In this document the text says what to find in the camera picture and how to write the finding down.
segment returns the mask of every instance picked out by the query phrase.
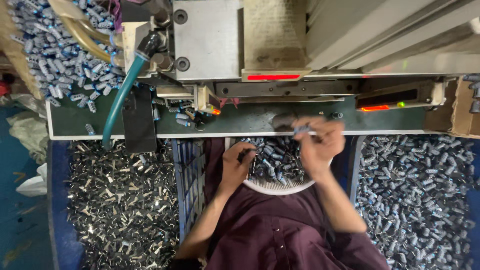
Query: hand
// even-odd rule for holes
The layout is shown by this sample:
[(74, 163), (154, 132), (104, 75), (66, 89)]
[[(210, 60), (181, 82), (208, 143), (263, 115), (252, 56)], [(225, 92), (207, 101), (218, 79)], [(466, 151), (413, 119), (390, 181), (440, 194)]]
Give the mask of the hand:
[(328, 162), (342, 152), (345, 137), (342, 135), (344, 125), (339, 121), (325, 122), (323, 117), (302, 117), (293, 122), (292, 127), (309, 125), (317, 135), (307, 132), (299, 133), (294, 139), (300, 141), (300, 158), (305, 171), (314, 178), (315, 175), (327, 172)]
[(255, 149), (255, 146), (246, 142), (238, 142), (223, 153), (223, 174), (219, 190), (232, 195), (240, 184), (247, 178), (250, 162), (256, 155), (250, 151), (243, 157), (242, 163), (238, 161), (240, 152), (245, 149)]

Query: cable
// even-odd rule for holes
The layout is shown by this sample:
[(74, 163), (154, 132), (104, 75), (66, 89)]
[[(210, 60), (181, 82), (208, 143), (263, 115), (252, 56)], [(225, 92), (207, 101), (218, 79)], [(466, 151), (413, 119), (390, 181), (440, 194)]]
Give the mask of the cable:
[(87, 20), (77, 20), (77, 24), (93, 39), (96, 39), (104, 44), (110, 44), (110, 36), (98, 32), (93, 25)]
[(113, 101), (112, 107), (110, 109), (110, 113), (108, 114), (107, 121), (105, 122), (105, 127), (103, 128), (103, 135), (102, 135), (102, 145), (105, 149), (110, 150), (110, 137), (112, 136), (112, 128), (115, 124), (115, 120), (117, 119), (118, 113), (127, 97), (130, 88), (132, 87), (135, 79), (140, 72), (145, 60), (141, 57), (135, 56), (135, 60), (132, 63), (132, 66), (127, 72), (127, 76), (125, 80), (118, 90), (117, 95), (115, 96), (115, 100)]
[(100, 60), (103, 60), (107, 63), (110, 62), (110, 55), (100, 49), (100, 47), (72, 18), (61, 16), (60, 19), (73, 38), (78, 41), (80, 46), (89, 51), (93, 56), (98, 57)]

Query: green work table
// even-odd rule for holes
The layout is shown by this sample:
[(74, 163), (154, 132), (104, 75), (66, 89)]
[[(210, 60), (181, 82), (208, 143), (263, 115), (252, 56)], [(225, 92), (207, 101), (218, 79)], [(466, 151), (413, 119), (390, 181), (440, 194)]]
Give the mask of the green work table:
[[(90, 95), (91, 91), (80, 90)], [(101, 96), (95, 100), (97, 111), (91, 113), (88, 108), (78, 108), (78, 102), (67, 98), (59, 99), (61, 107), (51, 106), (47, 102), (49, 134), (52, 140), (101, 139), (103, 126), (110, 111), (116, 92)], [(286, 102), (286, 103), (241, 103), (238, 109), (233, 104), (222, 108), (219, 116), (205, 117), (205, 130), (196, 131), (176, 122), (175, 113), (160, 106), (161, 120), (156, 121), (156, 134), (159, 138), (187, 137), (225, 137), (225, 136), (263, 136), (291, 135), (293, 132), (275, 132), (270, 125), (272, 118), (281, 113), (296, 113), (299, 116), (328, 116), (332, 112), (343, 113), (346, 135), (368, 134), (418, 134), (422, 129), (425, 110), (422, 107), (356, 111), (354, 96), (345, 97), (345, 101), (332, 102)], [(85, 124), (91, 124), (97, 135), (89, 136)], [(112, 138), (124, 138), (121, 114), (113, 127)]]

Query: black plastic piece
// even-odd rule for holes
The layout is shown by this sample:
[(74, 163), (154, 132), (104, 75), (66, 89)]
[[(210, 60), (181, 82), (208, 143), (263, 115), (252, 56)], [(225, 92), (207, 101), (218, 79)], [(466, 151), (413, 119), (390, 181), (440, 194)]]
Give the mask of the black plastic piece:
[(156, 151), (152, 94), (148, 85), (132, 87), (122, 107), (125, 145), (129, 153)]
[(345, 147), (334, 156), (330, 170), (350, 198), (352, 205), (357, 199), (361, 145), (366, 136), (345, 136)]
[(165, 39), (158, 32), (150, 30), (148, 35), (140, 41), (135, 52), (149, 61), (157, 50), (163, 46), (165, 46)]

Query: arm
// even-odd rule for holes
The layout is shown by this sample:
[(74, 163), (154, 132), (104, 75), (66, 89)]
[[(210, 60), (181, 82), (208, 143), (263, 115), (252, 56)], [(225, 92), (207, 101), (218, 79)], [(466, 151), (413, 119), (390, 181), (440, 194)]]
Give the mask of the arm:
[(353, 208), (347, 195), (333, 177), (328, 162), (343, 150), (345, 137), (342, 122), (324, 122), (321, 117), (305, 117), (294, 126), (308, 124), (316, 136), (308, 133), (295, 135), (301, 143), (301, 162), (305, 171), (315, 180), (320, 202), (333, 229), (343, 233), (364, 233), (367, 225)]
[(367, 225), (353, 208), (347, 194), (328, 169), (312, 176), (317, 182), (320, 203), (335, 232), (364, 233)]
[(332, 253), (337, 260), (352, 269), (388, 270), (385, 257), (365, 234), (367, 225), (355, 211), (328, 165), (329, 160), (340, 153), (345, 145), (343, 123), (325, 123), (323, 118), (310, 117), (298, 119), (293, 125), (306, 124), (317, 135), (302, 133), (295, 135), (295, 139), (301, 143), (302, 165), (315, 180), (320, 203), (336, 232), (336, 240), (331, 243)]
[(245, 142), (239, 142), (223, 154), (222, 182), (213, 200), (208, 204), (200, 219), (195, 223), (175, 255), (175, 259), (202, 258), (206, 255), (212, 236), (223, 207), (233, 192), (247, 177), (250, 162), (255, 151), (249, 152), (240, 163), (237, 158), (244, 149), (255, 148)]

